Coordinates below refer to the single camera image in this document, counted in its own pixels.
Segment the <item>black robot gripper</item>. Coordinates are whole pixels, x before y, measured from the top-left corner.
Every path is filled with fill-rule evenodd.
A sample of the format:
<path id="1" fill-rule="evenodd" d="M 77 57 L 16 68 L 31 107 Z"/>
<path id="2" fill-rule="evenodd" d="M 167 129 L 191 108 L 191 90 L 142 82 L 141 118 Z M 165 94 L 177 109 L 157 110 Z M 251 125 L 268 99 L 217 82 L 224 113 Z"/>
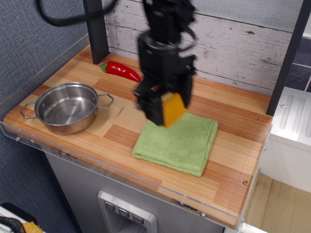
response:
<path id="1" fill-rule="evenodd" d="M 161 97 L 168 91 L 180 94 L 184 106 L 190 103 L 195 55 L 180 57 L 179 42 L 163 44 L 146 31 L 138 37 L 140 69 L 143 81 L 135 88 L 136 106 L 148 120 L 163 125 Z"/>

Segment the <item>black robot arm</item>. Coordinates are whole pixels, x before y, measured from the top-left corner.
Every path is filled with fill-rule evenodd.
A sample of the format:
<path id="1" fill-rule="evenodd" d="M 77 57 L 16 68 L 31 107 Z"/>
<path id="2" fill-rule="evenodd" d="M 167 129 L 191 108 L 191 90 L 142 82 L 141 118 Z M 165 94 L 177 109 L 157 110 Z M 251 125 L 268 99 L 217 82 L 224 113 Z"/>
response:
<path id="1" fill-rule="evenodd" d="M 180 57 L 193 45 L 180 47 L 181 33 L 194 32 L 194 6 L 188 0 L 145 0 L 149 30 L 138 37 L 143 80 L 134 90 L 136 106 L 156 125 L 170 127 L 185 113 L 190 102 L 195 55 Z"/>

